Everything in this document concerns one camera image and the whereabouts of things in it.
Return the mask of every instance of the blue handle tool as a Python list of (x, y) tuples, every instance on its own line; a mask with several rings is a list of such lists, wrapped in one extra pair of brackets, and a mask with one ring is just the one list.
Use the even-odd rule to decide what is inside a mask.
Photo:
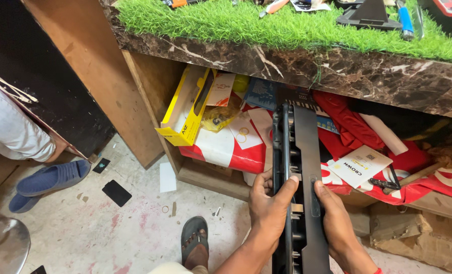
[(412, 21), (408, 14), (408, 9), (401, 0), (397, 0), (398, 16), (400, 23), (402, 23), (402, 39), (405, 41), (411, 41), (414, 38)]

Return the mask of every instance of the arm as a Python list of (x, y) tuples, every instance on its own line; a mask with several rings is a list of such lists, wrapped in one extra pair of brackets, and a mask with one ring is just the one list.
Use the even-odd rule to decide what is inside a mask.
[(215, 274), (259, 273), (278, 246), (285, 227), (287, 207), (298, 187), (298, 178), (290, 177), (273, 196), (272, 170), (260, 173), (250, 190), (251, 232), (245, 242), (216, 270)]
[(341, 198), (321, 181), (315, 182), (314, 190), (326, 208), (324, 230), (329, 242), (329, 255), (349, 274), (376, 273), (378, 267), (356, 239)]
[[(255, 178), (249, 200), (251, 232), (215, 274), (259, 273), (277, 248), (278, 238), (285, 227), (287, 207), (298, 188), (298, 178), (290, 177), (275, 196), (269, 197), (266, 193), (272, 188), (271, 177), (272, 170), (269, 170)], [(341, 198), (321, 181), (315, 183), (315, 193), (326, 208), (324, 229), (329, 255), (349, 274), (381, 274), (356, 239)]]

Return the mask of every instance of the marble countertop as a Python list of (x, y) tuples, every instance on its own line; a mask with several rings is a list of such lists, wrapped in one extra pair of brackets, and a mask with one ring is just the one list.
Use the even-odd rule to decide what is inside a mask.
[(379, 52), (278, 50), (134, 35), (100, 0), (121, 49), (452, 117), (452, 64)]

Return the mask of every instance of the yellow cardboard packaging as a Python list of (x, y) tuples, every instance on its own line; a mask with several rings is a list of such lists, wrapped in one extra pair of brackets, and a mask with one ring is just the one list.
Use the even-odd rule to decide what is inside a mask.
[(167, 113), (155, 128), (174, 146), (192, 146), (217, 70), (187, 65)]

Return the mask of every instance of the red bracelet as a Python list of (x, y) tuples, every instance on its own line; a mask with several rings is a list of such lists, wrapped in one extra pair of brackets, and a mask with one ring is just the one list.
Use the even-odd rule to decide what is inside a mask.
[(374, 274), (383, 274), (383, 271), (381, 271), (381, 268), (379, 268)]

